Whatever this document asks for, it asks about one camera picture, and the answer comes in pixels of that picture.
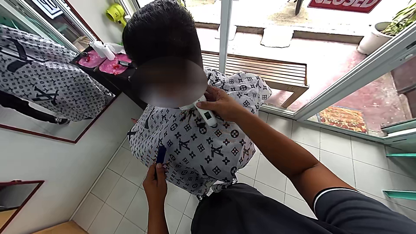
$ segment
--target patterned barber cape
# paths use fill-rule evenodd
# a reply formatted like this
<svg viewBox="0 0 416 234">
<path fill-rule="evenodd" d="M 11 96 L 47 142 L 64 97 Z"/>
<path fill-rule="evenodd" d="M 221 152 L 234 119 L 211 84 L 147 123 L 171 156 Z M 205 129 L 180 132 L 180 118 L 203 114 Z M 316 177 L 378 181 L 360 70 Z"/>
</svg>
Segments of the patterned barber cape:
<svg viewBox="0 0 416 234">
<path fill-rule="evenodd" d="M 204 69 L 208 83 L 225 90 L 238 103 L 258 115 L 258 109 L 272 94 L 261 77 L 237 73 L 226 77 Z M 156 162 L 160 145 L 166 151 L 167 180 L 186 191 L 206 194 L 231 185 L 238 169 L 255 153 L 254 144 L 234 122 L 217 116 L 217 127 L 208 126 L 196 108 L 180 110 L 148 105 L 128 132 L 131 151 L 147 167 Z"/>
<path fill-rule="evenodd" d="M 0 25 L 0 90 L 73 121 L 95 118 L 108 90 L 69 64 L 77 54 L 49 39 Z"/>
</svg>

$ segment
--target red sign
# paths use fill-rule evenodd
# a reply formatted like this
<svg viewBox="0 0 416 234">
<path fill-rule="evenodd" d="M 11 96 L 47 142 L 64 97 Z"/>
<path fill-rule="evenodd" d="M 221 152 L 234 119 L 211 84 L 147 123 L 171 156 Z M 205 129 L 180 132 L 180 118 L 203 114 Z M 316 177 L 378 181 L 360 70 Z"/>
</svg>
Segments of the red sign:
<svg viewBox="0 0 416 234">
<path fill-rule="evenodd" d="M 369 13 L 381 0 L 312 0 L 309 7 Z"/>
</svg>

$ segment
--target black sneaker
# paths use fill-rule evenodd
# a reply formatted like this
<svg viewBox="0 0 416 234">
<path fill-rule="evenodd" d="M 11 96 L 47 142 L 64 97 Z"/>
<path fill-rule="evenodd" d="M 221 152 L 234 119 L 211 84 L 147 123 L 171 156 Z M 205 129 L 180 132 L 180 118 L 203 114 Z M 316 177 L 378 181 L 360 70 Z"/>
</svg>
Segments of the black sneaker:
<svg viewBox="0 0 416 234">
<path fill-rule="evenodd" d="M 55 122 L 57 124 L 69 124 L 69 122 L 71 122 L 71 121 L 69 119 L 64 119 L 64 118 L 56 117 L 55 118 Z"/>
<path fill-rule="evenodd" d="M 233 177 L 233 182 L 231 183 L 231 184 L 236 184 L 238 181 L 237 181 L 237 177 L 234 175 L 234 177 Z"/>
<path fill-rule="evenodd" d="M 196 195 L 196 198 L 198 198 L 198 201 L 202 201 L 202 199 L 204 199 L 204 198 L 206 198 L 207 197 L 207 195 L 205 194 L 205 195 L 203 195 L 203 196 L 201 196 L 201 195 Z"/>
</svg>

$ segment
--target short black hair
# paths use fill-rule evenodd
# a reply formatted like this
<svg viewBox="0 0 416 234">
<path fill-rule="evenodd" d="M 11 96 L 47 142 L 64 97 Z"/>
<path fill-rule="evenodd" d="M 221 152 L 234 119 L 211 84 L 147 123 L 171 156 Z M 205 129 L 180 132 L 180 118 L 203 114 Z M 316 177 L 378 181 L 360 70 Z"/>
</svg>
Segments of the short black hair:
<svg viewBox="0 0 416 234">
<path fill-rule="evenodd" d="M 126 54 L 136 66 L 158 57 L 182 57 L 202 67 L 191 13 L 177 0 L 155 0 L 135 12 L 123 31 Z"/>
</svg>

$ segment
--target barber's hand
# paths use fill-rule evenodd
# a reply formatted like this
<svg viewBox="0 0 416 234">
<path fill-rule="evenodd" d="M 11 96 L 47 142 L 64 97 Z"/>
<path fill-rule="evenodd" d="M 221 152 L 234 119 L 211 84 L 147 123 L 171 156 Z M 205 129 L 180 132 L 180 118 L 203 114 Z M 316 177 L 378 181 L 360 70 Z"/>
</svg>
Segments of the barber's hand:
<svg viewBox="0 0 416 234">
<path fill-rule="evenodd" d="M 162 208 L 165 205 L 165 198 L 168 192 L 168 185 L 166 184 L 165 169 L 162 164 L 158 163 L 150 166 L 147 171 L 147 176 L 143 181 L 143 188 L 146 192 L 149 209 Z"/>
<path fill-rule="evenodd" d="M 198 102 L 196 106 L 203 110 L 216 112 L 225 121 L 236 122 L 244 112 L 248 112 L 224 90 L 208 85 L 205 92 L 206 102 Z"/>
</svg>

